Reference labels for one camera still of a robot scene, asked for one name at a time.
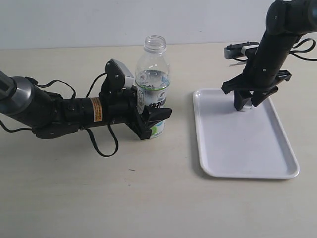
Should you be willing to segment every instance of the plastic tray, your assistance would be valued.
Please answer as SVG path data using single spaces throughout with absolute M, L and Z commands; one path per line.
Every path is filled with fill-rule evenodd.
M 299 165 L 270 98 L 238 112 L 233 93 L 194 93 L 199 157 L 203 170 L 220 178 L 291 179 Z

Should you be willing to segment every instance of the water bottle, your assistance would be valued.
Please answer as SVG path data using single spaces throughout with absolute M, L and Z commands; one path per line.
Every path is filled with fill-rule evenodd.
M 163 108 L 170 84 L 170 68 L 165 58 L 165 39 L 161 36 L 148 36 L 144 42 L 144 51 L 135 72 L 137 107 L 140 114 L 145 105 L 152 108 Z M 165 121 L 153 126 L 151 138 L 161 135 L 164 126 Z

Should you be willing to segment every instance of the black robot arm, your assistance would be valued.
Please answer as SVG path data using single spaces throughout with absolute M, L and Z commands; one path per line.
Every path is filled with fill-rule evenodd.
M 251 100 L 258 106 L 276 93 L 277 85 L 291 74 L 280 70 L 296 43 L 307 33 L 317 31 L 317 0 L 276 0 L 266 16 L 266 31 L 260 44 L 247 42 L 225 48 L 226 59 L 246 56 L 242 74 L 224 82 L 225 94 L 234 91 L 234 107 L 241 110 Z
M 106 75 L 98 97 L 89 98 L 89 93 L 96 80 Z M 102 154 L 96 145 L 92 127 L 107 125 L 116 141 L 111 125 L 125 123 L 140 139 L 149 139 L 151 127 L 171 116 L 169 108 L 155 109 L 145 107 L 140 115 L 137 111 L 136 88 L 133 86 L 134 77 L 126 66 L 111 59 L 105 66 L 105 73 L 94 81 L 85 98 L 75 98 L 76 92 L 70 99 L 63 99 L 60 94 L 41 90 L 51 86 L 39 85 L 30 77 L 8 77 L 0 71 L 0 113 L 15 119 L 30 129 L 38 138 L 52 139 L 87 130 L 97 152 Z M 7 132 L 16 132 L 0 125 Z

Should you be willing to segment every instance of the table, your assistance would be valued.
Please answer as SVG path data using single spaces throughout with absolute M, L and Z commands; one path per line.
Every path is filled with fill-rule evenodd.
M 226 43 L 168 46 L 172 117 L 156 139 L 113 130 L 119 151 L 100 157 L 86 132 L 54 140 L 0 131 L 0 237 L 3 238 L 298 238 L 317 233 L 317 70 L 290 56 L 293 74 L 271 98 L 301 166 L 291 180 L 216 179 L 199 165 L 192 94 L 219 88 L 241 73 L 229 67 Z M 115 58 L 133 72 L 142 47 L 0 51 L 0 69 L 45 84 L 61 79 L 84 97 Z M 310 55 L 317 57 L 315 51 Z M 99 92 L 101 81 L 92 91 Z M 71 91 L 54 85 L 65 98 Z M 0 116 L 8 127 L 20 126 Z M 114 142 L 94 129 L 100 148 Z

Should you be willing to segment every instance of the black cable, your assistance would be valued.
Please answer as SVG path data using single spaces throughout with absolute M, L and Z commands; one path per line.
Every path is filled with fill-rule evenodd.
M 246 61 L 248 61 L 247 59 L 238 59 L 238 58 L 233 58 L 234 60 L 236 60 L 236 61 L 239 61 L 239 62 L 246 62 Z
M 111 157 L 112 155 L 114 155 L 115 153 L 117 153 L 117 151 L 118 151 L 118 149 L 119 149 L 119 142 L 118 142 L 117 137 L 116 137 L 115 134 L 113 133 L 113 130 L 112 130 L 110 124 L 108 124 L 108 130 L 109 130 L 110 134 L 112 135 L 112 137 L 113 137 L 113 139 L 114 139 L 114 142 L 115 142 L 115 150 L 114 150 L 114 152 L 113 152 L 111 155 L 105 155 L 105 154 L 103 154 L 103 153 L 99 150 L 98 145 L 97 145 L 97 143 L 96 143 L 95 136 L 94 136 L 93 132 L 92 132 L 90 129 L 84 128 L 84 130 L 86 130 L 86 131 L 88 132 L 89 137 L 90 137 L 90 139 L 91 139 L 91 142 L 92 142 L 92 144 L 93 144 L 95 150 L 96 150 L 97 153 L 100 154 L 102 157 Z
M 100 79 L 102 76 L 104 76 L 104 75 L 106 75 L 106 74 L 107 74 L 107 73 L 102 73 L 102 74 L 100 74 L 100 75 L 93 81 L 92 85 L 90 86 L 90 89 L 88 90 L 88 93 L 87 93 L 87 95 L 86 95 L 86 98 L 89 97 L 89 94 L 91 93 L 91 90 L 93 89 L 93 87 L 94 87 L 95 83 L 97 82 L 97 80 Z
M 0 126 L 8 133 L 15 133 L 15 132 L 23 131 L 23 130 L 32 131 L 32 129 L 30 129 L 30 128 L 20 128 L 20 129 L 16 129 L 16 130 L 10 130 L 3 124 L 3 122 L 1 120 L 0 120 Z
M 49 82 L 48 84 L 45 84 L 45 85 L 38 85 L 38 84 L 37 84 L 36 86 L 38 86 L 39 88 L 48 88 L 48 87 L 52 86 L 52 84 L 54 84 L 54 83 L 56 83 L 56 82 L 63 83 L 63 84 L 65 84 L 65 85 L 67 85 L 68 87 L 70 87 L 71 90 L 73 90 L 73 95 L 71 96 L 70 99 L 74 99 L 74 98 L 76 97 L 76 91 L 75 91 L 75 89 L 74 89 L 72 86 L 70 86 L 68 83 L 65 83 L 65 82 L 60 81 L 60 80 L 53 80 L 53 81 Z
M 306 58 L 306 57 L 302 57 L 302 56 L 299 56 L 298 54 L 296 53 L 308 53 L 310 51 L 312 51 L 315 47 L 316 47 L 316 41 L 312 38 L 307 38 L 307 39 L 304 39 L 302 40 L 300 43 L 298 43 L 296 46 L 293 47 L 293 49 L 296 49 L 298 47 L 300 47 L 302 44 L 308 42 L 308 41 L 312 41 L 312 46 L 310 46 L 307 50 L 303 50 L 303 51 L 290 51 L 289 54 L 290 55 L 293 55 L 301 60 L 306 60 L 306 61 L 317 61 L 317 59 L 310 59 L 310 58 Z

